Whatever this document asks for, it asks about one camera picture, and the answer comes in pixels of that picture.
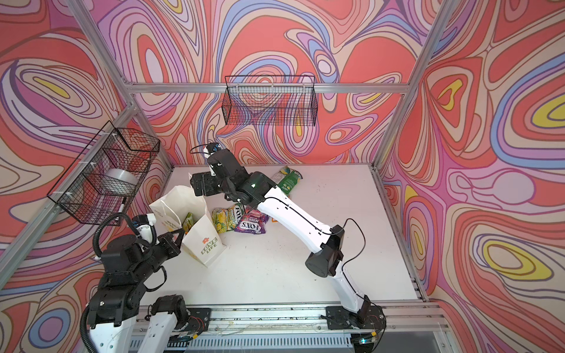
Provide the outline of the purple Fox's candy packet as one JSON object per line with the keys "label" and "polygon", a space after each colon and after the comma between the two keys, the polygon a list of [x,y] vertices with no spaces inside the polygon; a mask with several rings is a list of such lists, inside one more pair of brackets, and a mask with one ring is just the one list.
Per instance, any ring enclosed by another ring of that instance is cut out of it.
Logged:
{"label": "purple Fox's candy packet", "polygon": [[266,223],[268,220],[269,216],[265,213],[255,209],[248,209],[242,216],[234,231],[253,235],[263,235],[266,233]]}

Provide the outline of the green yellow Fox's candy packet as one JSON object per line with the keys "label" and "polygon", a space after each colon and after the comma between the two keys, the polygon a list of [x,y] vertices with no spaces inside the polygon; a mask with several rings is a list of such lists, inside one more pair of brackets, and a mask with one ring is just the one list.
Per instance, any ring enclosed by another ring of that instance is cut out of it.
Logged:
{"label": "green yellow Fox's candy packet", "polygon": [[194,226],[195,220],[192,213],[188,213],[182,222],[182,229],[185,234],[189,233],[191,228]]}

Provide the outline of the white paper gift bag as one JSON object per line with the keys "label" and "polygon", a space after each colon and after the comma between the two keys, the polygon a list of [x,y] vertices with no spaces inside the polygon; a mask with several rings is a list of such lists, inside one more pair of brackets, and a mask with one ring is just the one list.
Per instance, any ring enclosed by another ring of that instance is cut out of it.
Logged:
{"label": "white paper gift bag", "polygon": [[205,198],[197,196],[190,185],[191,177],[189,172],[175,171],[165,194],[153,201],[149,208],[163,229],[183,231],[182,251],[209,269],[227,247],[216,231]]}

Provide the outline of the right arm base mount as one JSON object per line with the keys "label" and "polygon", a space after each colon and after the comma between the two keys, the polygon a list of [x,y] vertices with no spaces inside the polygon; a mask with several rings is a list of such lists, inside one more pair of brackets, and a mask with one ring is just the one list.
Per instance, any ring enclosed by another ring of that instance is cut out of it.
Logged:
{"label": "right arm base mount", "polygon": [[372,329],[379,332],[387,325],[382,307],[372,304],[360,313],[352,313],[341,306],[328,306],[320,318],[327,322],[330,330]]}

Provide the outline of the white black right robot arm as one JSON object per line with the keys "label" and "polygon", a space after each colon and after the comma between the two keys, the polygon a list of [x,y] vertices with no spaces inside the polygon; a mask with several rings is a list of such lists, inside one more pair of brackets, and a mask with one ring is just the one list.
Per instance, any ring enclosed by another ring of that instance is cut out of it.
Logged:
{"label": "white black right robot arm", "polygon": [[198,197],[222,194],[228,201],[258,210],[281,223],[310,250],[305,266],[314,275],[330,279],[341,306],[357,316],[366,314],[371,301],[347,278],[341,263],[345,235],[342,226],[330,227],[316,220],[291,201],[275,181],[261,172],[249,173],[230,150],[218,143],[198,145],[190,153],[203,154],[210,169],[191,178]]}

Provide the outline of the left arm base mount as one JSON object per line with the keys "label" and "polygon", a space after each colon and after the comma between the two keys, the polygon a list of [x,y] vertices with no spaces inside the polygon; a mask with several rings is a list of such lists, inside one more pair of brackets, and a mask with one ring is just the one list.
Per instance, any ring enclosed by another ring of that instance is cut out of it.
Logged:
{"label": "left arm base mount", "polygon": [[191,334],[202,334],[208,331],[212,310],[209,307],[188,308],[186,313],[179,310],[151,310],[145,316],[145,320],[150,324],[157,319],[167,319],[171,316],[176,320],[174,332],[188,332]]}

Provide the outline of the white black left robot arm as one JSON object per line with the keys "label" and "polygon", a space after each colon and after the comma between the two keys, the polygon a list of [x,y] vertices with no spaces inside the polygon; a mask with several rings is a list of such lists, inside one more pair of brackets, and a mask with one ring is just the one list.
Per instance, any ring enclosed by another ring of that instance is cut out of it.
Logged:
{"label": "white black left robot arm", "polygon": [[[115,220],[125,221],[132,232],[114,238],[103,250],[100,235]],[[148,288],[145,282],[158,271],[166,279],[163,264],[181,253],[184,229],[156,235],[151,226],[149,233],[151,240],[143,239],[139,224],[125,213],[112,213],[97,227],[93,250],[104,274],[79,321],[80,337],[88,352],[129,351],[141,300],[144,294],[160,289]]]}

